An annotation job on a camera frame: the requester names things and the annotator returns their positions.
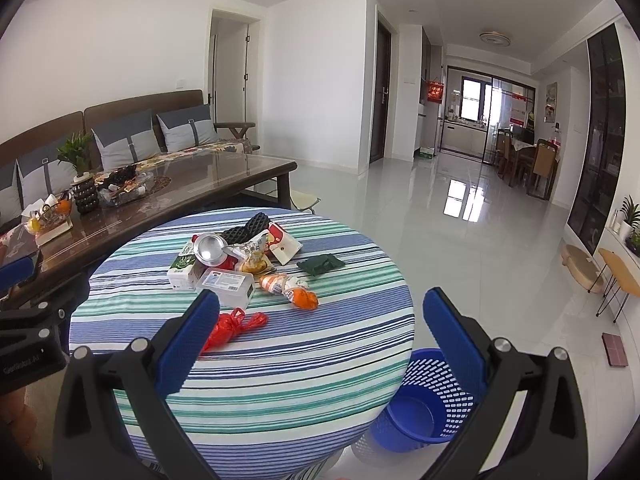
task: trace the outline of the potted plant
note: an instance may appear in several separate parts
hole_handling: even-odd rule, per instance
[[[632,233],[625,240],[626,246],[636,256],[640,256],[640,233],[633,230]]]
[[[624,218],[618,236],[620,240],[626,240],[631,231],[635,229],[638,226],[638,222],[640,222],[640,204],[634,204],[631,195],[629,195],[625,197],[620,211],[622,211]]]
[[[98,190],[95,189],[95,180],[88,171],[87,146],[90,140],[90,134],[73,133],[58,148],[58,163],[69,162],[76,170],[71,191],[80,214],[89,213],[98,207]]]

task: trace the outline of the person's hand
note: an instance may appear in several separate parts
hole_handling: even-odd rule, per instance
[[[24,392],[25,389],[21,388],[0,396],[0,419],[9,427],[18,446],[31,457],[34,455],[31,447],[36,432],[36,415],[25,405]]]

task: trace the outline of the metal screw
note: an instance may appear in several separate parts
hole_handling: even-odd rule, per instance
[[[557,359],[560,359],[561,361],[566,361],[569,358],[569,354],[566,352],[566,350],[559,346],[554,348],[554,355],[556,356]]]
[[[511,343],[508,339],[499,337],[494,341],[494,346],[498,352],[508,352],[511,350]]]
[[[131,349],[134,352],[142,352],[143,350],[146,350],[146,347],[148,346],[149,346],[149,341],[144,337],[139,337],[138,339],[134,339],[133,342],[131,343]]]
[[[74,351],[74,357],[76,359],[84,359],[89,353],[89,349],[86,346],[79,346]]]

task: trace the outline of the blue gripper pad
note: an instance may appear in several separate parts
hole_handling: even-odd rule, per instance
[[[4,267],[0,267],[0,290],[7,290],[33,276],[34,265],[30,256],[20,258]]]
[[[201,292],[181,318],[181,326],[166,346],[156,365],[156,392],[165,399],[180,390],[194,362],[202,352],[207,338],[220,314],[220,302],[215,293]]]
[[[422,302],[424,320],[460,388],[473,395],[475,402],[480,402],[486,392],[484,358],[449,304],[439,288],[432,288]]]

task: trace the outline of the red plastic bag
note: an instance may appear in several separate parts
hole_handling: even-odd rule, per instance
[[[201,354],[227,344],[231,338],[242,332],[265,326],[269,320],[266,314],[258,312],[251,316],[247,323],[243,324],[245,315],[244,310],[241,308],[235,308],[231,314],[220,314],[218,322],[209,335]]]

